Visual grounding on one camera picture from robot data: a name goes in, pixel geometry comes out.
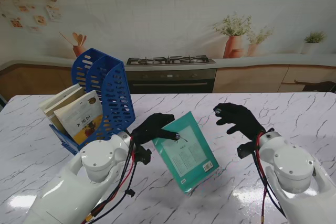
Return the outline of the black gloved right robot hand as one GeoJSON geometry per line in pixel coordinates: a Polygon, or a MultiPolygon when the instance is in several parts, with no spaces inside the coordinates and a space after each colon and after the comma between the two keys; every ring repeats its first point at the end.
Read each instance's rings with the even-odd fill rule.
{"type": "Polygon", "coordinates": [[[213,108],[215,115],[220,119],[217,125],[233,124],[227,130],[231,135],[235,132],[241,132],[251,141],[256,141],[260,133],[265,133],[265,128],[257,121],[252,112],[243,105],[233,103],[219,103],[213,108]]]}

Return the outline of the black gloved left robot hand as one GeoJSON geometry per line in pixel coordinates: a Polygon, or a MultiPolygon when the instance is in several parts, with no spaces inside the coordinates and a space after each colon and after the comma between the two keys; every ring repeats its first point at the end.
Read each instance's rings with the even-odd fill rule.
{"type": "Polygon", "coordinates": [[[132,131],[131,138],[135,145],[142,145],[156,138],[177,141],[180,138],[178,133],[163,129],[174,120],[172,114],[154,113],[132,131]]]}

